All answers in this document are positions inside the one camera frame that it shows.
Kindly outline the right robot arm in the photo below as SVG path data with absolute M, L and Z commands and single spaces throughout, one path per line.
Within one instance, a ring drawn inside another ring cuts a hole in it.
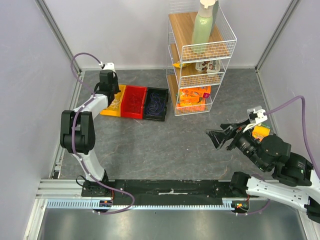
M 250 120 L 240 123 L 222 123 L 219 130 L 207 129 L 205 133 L 219 150 L 231 141 L 226 150 L 238 149 L 259 170 L 271 172 L 276 183 L 268 183 L 253 175 L 237 171 L 232 175 L 229 191 L 235 197 L 243 194 L 276 201 L 306 213 L 320 221 L 320 179 L 314 165 L 305 157 L 291 151 L 291 145 L 276 134 L 262 140 L 252 134 Z

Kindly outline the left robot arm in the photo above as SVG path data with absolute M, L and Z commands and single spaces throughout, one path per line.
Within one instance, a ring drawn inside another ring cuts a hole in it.
M 108 175 L 95 153 L 96 132 L 94 119 L 108 108 L 120 92 L 118 76 L 112 69 L 101 70 L 93 94 L 81 106 L 61 114 L 60 145 L 81 165 L 85 179 L 94 182 L 92 191 L 99 197 L 110 191 Z

